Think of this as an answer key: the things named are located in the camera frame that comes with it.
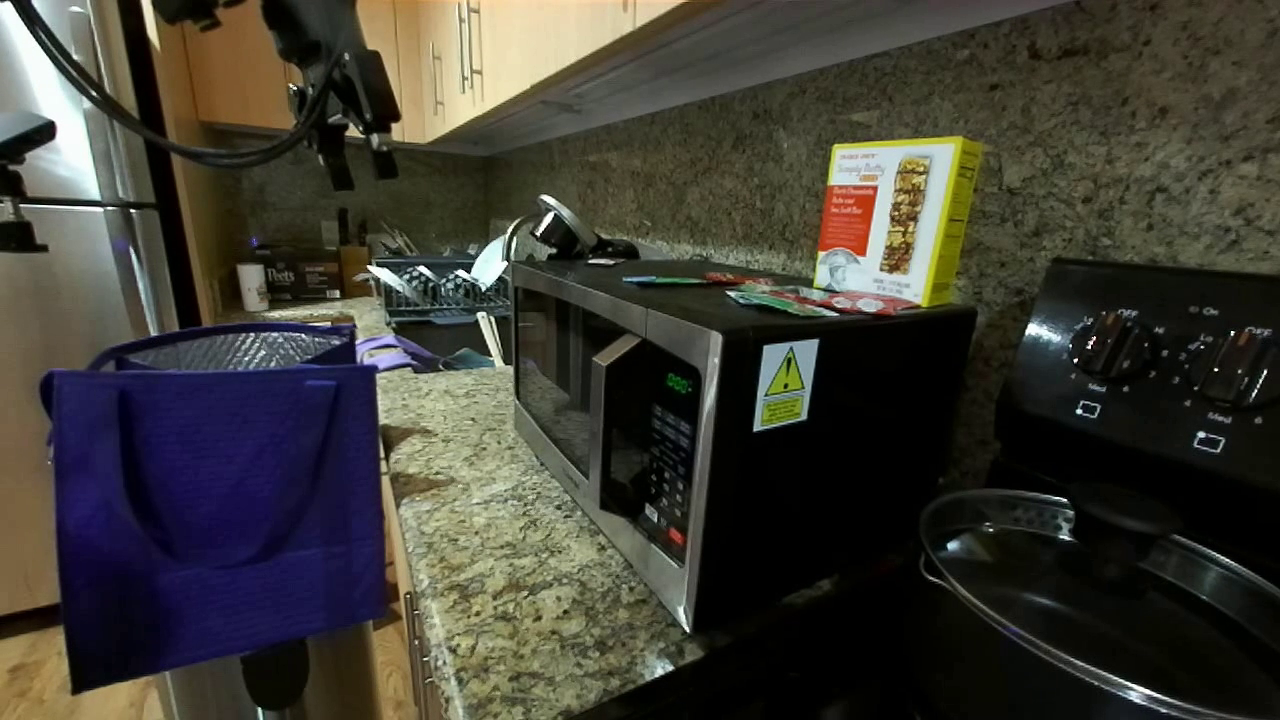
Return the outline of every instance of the blue bag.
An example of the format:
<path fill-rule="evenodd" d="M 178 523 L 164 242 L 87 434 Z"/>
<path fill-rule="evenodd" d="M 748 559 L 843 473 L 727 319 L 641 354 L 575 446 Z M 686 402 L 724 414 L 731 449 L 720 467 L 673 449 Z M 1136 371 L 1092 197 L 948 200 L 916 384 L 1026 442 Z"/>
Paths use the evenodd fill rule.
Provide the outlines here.
<path fill-rule="evenodd" d="M 72 694 L 388 614 L 378 368 L 225 323 L 47 371 Z"/>

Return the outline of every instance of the stainless steel refrigerator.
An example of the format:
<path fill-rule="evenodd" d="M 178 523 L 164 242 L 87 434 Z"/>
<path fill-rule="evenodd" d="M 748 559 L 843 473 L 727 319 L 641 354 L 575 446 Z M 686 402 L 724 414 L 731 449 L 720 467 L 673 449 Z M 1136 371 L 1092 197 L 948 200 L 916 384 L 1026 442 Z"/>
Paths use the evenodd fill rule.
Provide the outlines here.
<path fill-rule="evenodd" d="M 142 0 L 38 0 L 51 31 L 154 130 Z M 0 616 L 57 604 L 51 461 L 41 375 L 195 323 L 168 157 L 104 119 L 0 0 L 0 113 L 57 119 L 15 173 L 47 251 L 0 251 Z"/>

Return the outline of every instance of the kitchen counter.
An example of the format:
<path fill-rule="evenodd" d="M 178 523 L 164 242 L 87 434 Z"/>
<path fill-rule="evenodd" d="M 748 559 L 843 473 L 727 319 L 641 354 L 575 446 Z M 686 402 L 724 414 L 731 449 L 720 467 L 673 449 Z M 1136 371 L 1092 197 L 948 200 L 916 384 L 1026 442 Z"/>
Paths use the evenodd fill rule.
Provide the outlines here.
<path fill-rule="evenodd" d="M 384 333 L 378 299 L 274 316 L 341 313 Z M 705 657 L 525 449 L 509 368 L 379 371 L 379 423 L 429 716 L 574 716 Z"/>

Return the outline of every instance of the black microwave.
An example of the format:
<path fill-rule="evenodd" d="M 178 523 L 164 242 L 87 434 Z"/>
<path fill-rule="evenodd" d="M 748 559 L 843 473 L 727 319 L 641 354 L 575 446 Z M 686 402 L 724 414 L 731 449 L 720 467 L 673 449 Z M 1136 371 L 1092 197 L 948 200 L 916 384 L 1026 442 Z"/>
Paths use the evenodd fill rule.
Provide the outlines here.
<path fill-rule="evenodd" d="M 514 263 L 517 434 L 686 634 L 916 550 L 976 323 L 780 316 L 710 271 L 761 278 Z"/>

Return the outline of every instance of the cereal box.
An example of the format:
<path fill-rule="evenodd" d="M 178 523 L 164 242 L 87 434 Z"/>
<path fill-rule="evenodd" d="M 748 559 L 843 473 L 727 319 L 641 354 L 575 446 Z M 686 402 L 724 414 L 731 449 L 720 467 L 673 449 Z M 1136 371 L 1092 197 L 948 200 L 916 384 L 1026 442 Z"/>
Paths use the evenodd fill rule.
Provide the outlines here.
<path fill-rule="evenodd" d="M 986 144 L 964 137 L 833 144 L 816 290 L 958 299 Z"/>

